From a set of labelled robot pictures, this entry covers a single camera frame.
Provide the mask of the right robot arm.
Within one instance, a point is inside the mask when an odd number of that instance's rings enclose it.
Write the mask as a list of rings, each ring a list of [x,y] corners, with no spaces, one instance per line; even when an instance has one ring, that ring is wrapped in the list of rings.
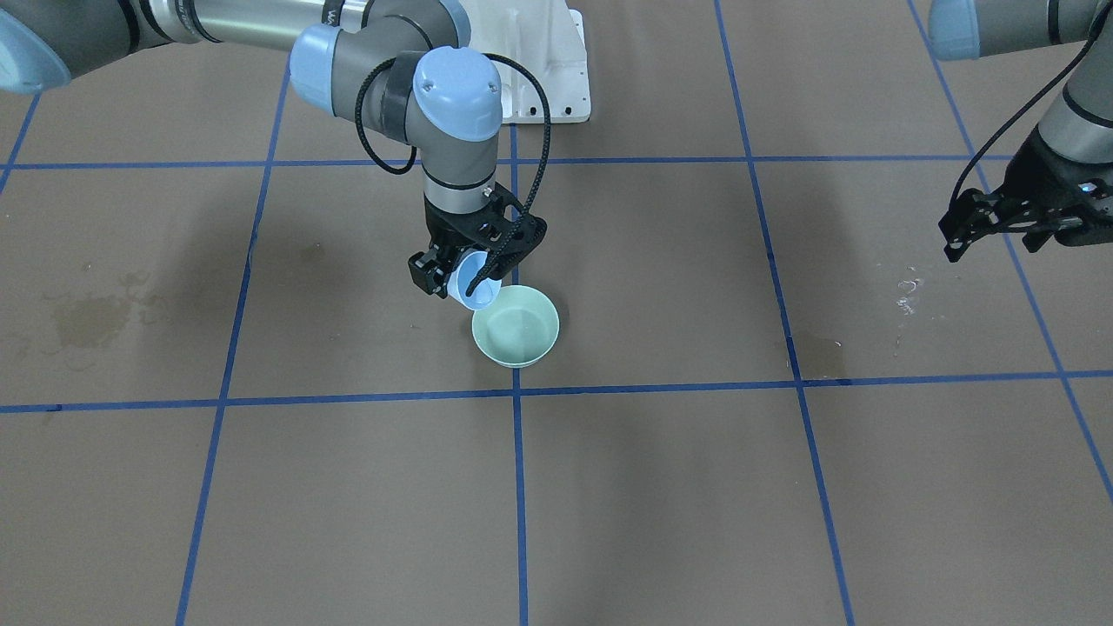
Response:
[[[382,170],[421,163],[429,250],[407,262],[429,296],[489,309],[546,222],[498,182],[498,66],[470,47],[457,1],[4,1],[3,90],[39,95],[146,49],[237,43],[289,55],[304,102],[353,123]]]

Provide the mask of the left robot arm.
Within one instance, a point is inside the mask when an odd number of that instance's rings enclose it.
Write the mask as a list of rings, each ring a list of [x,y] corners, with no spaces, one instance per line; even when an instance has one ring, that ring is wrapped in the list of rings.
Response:
[[[1085,247],[1110,243],[1109,1],[934,1],[930,55],[982,61],[1061,48],[1062,66],[1045,74],[1017,111],[971,154],[938,222],[943,253],[959,261],[976,242],[1018,234],[1030,253],[1046,243]],[[1017,123],[1032,128],[1020,141],[994,189],[969,177]]]

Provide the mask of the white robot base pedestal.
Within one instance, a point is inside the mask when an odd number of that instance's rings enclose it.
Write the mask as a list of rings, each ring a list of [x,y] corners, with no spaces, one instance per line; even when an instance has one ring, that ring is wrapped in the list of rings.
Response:
[[[592,114],[583,16],[567,1],[493,1],[492,51],[518,61],[541,84],[552,123]]]

